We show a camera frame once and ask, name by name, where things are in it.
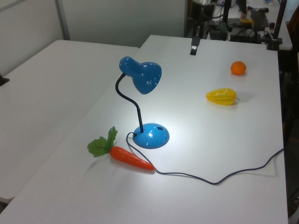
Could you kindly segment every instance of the orange carrot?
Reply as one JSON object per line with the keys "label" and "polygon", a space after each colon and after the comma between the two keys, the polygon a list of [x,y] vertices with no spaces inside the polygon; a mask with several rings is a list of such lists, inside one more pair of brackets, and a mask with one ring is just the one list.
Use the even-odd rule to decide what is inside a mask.
{"label": "orange carrot", "polygon": [[146,162],[142,159],[140,159],[138,156],[134,155],[133,153],[119,147],[119,146],[113,146],[110,150],[110,155],[112,158],[125,162],[127,164],[130,164],[135,167],[139,167],[142,169],[147,170],[154,170],[155,167],[153,164],[150,164],[149,162]]}

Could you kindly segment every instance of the lamp neck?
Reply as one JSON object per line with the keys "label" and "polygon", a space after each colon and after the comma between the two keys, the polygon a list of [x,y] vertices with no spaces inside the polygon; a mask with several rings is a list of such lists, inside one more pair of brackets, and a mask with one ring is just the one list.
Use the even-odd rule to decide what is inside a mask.
{"label": "lamp neck", "polygon": [[139,120],[139,127],[140,127],[140,132],[143,133],[143,124],[142,124],[142,118],[141,118],[141,112],[140,112],[140,108],[139,108],[139,105],[134,101],[132,100],[131,98],[123,95],[119,88],[118,88],[118,85],[119,83],[121,82],[121,80],[126,76],[125,73],[122,73],[122,75],[118,78],[118,80],[116,81],[116,84],[115,84],[115,90],[116,92],[118,93],[118,95],[120,95],[121,97],[123,97],[124,99],[130,101],[131,103],[133,103],[136,108],[137,108],[137,114],[138,114],[138,120]]}

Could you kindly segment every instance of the orange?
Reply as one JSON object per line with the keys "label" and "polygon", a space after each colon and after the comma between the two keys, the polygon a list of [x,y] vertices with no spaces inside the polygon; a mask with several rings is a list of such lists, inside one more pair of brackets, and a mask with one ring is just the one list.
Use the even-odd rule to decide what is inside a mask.
{"label": "orange", "polygon": [[230,70],[232,71],[232,74],[239,76],[245,73],[246,65],[244,62],[236,61],[232,63]]}

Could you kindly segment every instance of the blue desk lamp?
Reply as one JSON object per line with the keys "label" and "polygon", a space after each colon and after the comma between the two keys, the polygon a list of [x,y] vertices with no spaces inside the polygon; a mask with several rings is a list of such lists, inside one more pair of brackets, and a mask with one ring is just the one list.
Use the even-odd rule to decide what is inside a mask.
{"label": "blue desk lamp", "polygon": [[133,79],[136,89],[141,94],[150,93],[160,81],[162,75],[161,66],[153,62],[139,63],[131,57],[124,57],[120,60],[120,69],[123,74],[115,84],[116,92],[133,103],[137,108],[139,127],[134,131],[133,141],[142,148],[159,148],[165,145],[169,139],[168,130],[162,125],[155,123],[143,124],[138,104],[123,95],[118,88],[120,81],[127,75]]}

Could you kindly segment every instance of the carrot leaves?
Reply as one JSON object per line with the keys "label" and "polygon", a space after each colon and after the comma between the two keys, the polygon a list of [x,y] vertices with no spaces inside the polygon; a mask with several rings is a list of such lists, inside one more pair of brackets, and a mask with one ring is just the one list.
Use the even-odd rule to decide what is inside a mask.
{"label": "carrot leaves", "polygon": [[112,127],[108,132],[108,139],[106,140],[104,137],[100,137],[98,139],[93,140],[91,143],[87,145],[88,151],[94,156],[98,157],[110,152],[110,149],[113,147],[113,142],[115,140],[117,134],[117,130],[115,127]]}

